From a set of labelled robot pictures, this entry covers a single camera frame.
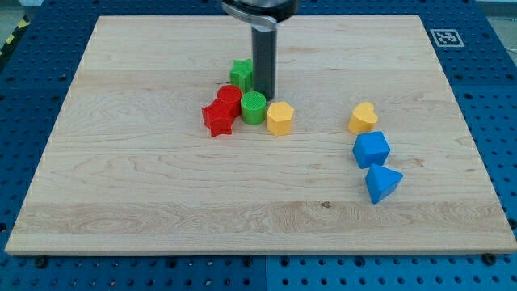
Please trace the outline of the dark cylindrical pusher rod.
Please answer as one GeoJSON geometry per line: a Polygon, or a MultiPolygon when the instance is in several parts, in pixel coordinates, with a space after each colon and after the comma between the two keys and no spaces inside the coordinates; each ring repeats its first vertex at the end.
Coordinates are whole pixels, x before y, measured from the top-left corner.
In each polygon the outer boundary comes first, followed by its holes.
{"type": "Polygon", "coordinates": [[[276,39],[276,30],[258,25],[251,27],[253,88],[266,100],[275,97],[276,39]]]}

